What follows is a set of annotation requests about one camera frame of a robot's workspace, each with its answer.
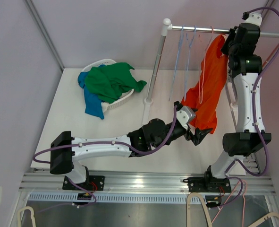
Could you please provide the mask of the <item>orange t shirt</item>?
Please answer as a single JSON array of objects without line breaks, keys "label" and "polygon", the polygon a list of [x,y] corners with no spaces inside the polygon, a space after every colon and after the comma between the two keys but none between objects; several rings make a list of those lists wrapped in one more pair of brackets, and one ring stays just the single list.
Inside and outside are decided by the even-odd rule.
[{"label": "orange t shirt", "polygon": [[211,42],[205,64],[205,76],[203,85],[203,102],[199,104],[199,80],[195,87],[190,88],[186,94],[186,100],[181,104],[191,108],[197,108],[196,118],[190,124],[200,130],[212,128],[213,134],[217,127],[216,108],[221,92],[227,81],[228,56],[221,52],[226,40],[225,35],[218,35]]}]

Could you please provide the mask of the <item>light blue hanger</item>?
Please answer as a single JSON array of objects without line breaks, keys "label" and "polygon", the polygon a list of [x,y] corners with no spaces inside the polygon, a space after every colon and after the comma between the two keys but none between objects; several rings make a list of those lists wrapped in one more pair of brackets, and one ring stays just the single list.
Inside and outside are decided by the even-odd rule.
[{"label": "light blue hanger", "polygon": [[171,100],[172,95],[173,95],[174,84],[175,84],[176,73],[177,73],[177,67],[178,67],[179,57],[180,57],[180,52],[181,52],[181,47],[182,47],[183,40],[184,40],[184,27],[185,27],[185,25],[183,25],[181,30],[180,30],[180,36],[179,36],[179,41],[178,41],[178,51],[177,51],[176,62],[175,62],[175,67],[174,67],[173,80],[172,80],[171,88],[170,88],[169,101]]},{"label": "light blue hanger", "polygon": [[184,100],[186,100],[187,84],[188,84],[188,80],[189,80],[189,66],[190,66],[190,58],[191,58],[191,49],[193,46],[195,35],[196,35],[196,26],[194,26],[194,33],[193,33],[191,40],[189,40],[188,34],[186,34],[186,40],[188,41],[188,55],[187,55],[187,61],[185,62]]}]

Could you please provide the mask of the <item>green t shirt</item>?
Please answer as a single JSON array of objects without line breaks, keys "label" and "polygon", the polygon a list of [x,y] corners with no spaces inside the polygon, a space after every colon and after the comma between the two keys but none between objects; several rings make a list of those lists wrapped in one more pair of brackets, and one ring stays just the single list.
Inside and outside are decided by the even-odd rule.
[{"label": "green t shirt", "polygon": [[141,92],[146,81],[137,81],[131,74],[134,68],[126,62],[103,67],[93,67],[85,78],[85,85],[91,93],[109,104],[117,101],[129,90]]}]

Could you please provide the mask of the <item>white t shirt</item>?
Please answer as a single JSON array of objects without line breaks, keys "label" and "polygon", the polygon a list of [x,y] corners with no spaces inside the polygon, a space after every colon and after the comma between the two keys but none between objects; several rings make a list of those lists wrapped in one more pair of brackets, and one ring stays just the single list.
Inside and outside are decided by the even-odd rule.
[{"label": "white t shirt", "polygon": [[107,102],[101,102],[101,108],[102,108],[102,111],[103,112],[106,112],[108,110],[108,107],[109,107],[109,103]]}]

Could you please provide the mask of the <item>blue t shirt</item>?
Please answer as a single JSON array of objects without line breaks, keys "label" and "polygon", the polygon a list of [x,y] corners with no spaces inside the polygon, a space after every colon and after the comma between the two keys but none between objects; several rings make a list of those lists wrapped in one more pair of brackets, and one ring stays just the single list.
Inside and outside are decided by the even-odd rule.
[{"label": "blue t shirt", "polygon": [[80,72],[77,78],[78,85],[83,89],[84,92],[85,113],[103,120],[104,114],[101,106],[102,101],[97,97],[96,94],[91,93],[85,85],[85,78],[87,75],[88,72]]}]

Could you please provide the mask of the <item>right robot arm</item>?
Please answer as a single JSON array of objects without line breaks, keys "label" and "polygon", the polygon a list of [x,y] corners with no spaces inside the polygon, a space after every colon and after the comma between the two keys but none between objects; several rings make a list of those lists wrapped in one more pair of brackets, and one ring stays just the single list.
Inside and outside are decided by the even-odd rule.
[{"label": "right robot arm", "polygon": [[230,192],[228,174],[235,163],[260,150],[271,141],[265,132],[260,105],[262,59],[254,54],[260,37],[258,25],[241,23],[231,29],[221,51],[228,56],[228,75],[237,94],[237,126],[234,133],[223,136],[223,152],[204,173],[203,188],[219,192],[222,187]]}]

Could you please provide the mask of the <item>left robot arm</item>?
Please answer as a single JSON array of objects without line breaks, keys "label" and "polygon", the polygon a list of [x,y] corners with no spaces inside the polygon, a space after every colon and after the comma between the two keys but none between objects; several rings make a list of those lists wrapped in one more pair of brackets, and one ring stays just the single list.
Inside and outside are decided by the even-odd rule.
[{"label": "left robot arm", "polygon": [[166,124],[155,118],[127,135],[99,141],[73,137],[70,131],[64,131],[51,143],[50,173],[64,175],[78,189],[84,190],[89,186],[90,178],[88,168],[81,165],[80,160],[95,157],[143,157],[170,145],[180,137],[199,145],[212,129],[196,128],[191,132],[189,123],[195,117],[195,111],[191,108],[175,106],[171,123]]}]

